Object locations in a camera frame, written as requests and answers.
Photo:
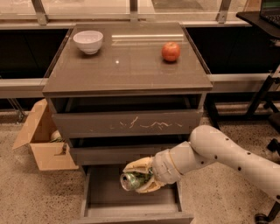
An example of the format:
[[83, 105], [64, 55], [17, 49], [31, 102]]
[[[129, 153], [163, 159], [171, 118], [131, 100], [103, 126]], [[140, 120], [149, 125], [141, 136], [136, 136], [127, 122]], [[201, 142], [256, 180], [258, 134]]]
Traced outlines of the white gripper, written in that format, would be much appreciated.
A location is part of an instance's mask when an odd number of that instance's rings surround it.
[[155, 177], [152, 177], [147, 183], [137, 188], [137, 193], [155, 192], [165, 186], [165, 184], [170, 185], [181, 180], [181, 174], [172, 161], [170, 150], [160, 151], [154, 158], [143, 157], [128, 163], [123, 172], [148, 173], [151, 166]]

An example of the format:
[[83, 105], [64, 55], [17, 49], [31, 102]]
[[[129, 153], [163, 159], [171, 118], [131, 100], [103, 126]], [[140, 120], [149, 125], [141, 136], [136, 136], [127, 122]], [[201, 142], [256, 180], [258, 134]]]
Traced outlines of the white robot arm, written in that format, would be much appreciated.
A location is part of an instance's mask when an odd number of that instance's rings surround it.
[[195, 128], [187, 142], [127, 164], [120, 182], [126, 191], [150, 193], [214, 162], [239, 172], [280, 202], [280, 164], [244, 150], [221, 131], [207, 125]]

